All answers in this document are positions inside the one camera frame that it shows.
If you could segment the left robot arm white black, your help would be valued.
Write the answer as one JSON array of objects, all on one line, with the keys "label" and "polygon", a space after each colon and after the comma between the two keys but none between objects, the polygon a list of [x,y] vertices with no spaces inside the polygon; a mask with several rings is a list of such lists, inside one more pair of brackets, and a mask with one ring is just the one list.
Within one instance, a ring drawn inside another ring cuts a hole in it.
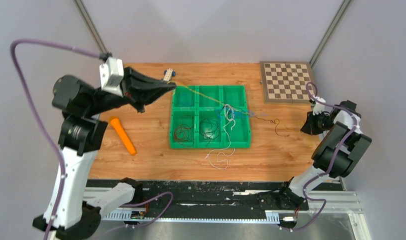
[{"label": "left robot arm white black", "polygon": [[108,126],[98,115],[124,105],[142,113],[146,105],[176,89],[174,82],[148,77],[131,67],[110,70],[101,65],[99,70],[99,88],[73,75],[61,77],[53,87],[52,105],[64,117],[55,147],[61,163],[47,210],[32,225],[54,231],[60,240],[88,239],[104,216],[124,204],[138,207],[144,200],[142,184],[130,178],[84,200],[88,174]]}]

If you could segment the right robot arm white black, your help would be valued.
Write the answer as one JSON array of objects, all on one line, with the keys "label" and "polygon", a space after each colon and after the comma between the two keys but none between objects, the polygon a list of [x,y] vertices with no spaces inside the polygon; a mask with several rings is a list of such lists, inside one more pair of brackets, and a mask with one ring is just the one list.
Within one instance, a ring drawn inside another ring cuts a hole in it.
[{"label": "right robot arm white black", "polygon": [[318,101],[311,103],[312,111],[307,113],[300,131],[320,135],[322,140],[312,154],[312,166],[279,188],[275,202],[280,209],[296,209],[307,199],[308,192],[324,181],[348,176],[372,143],[360,129],[356,103],[342,101],[330,112]]}]

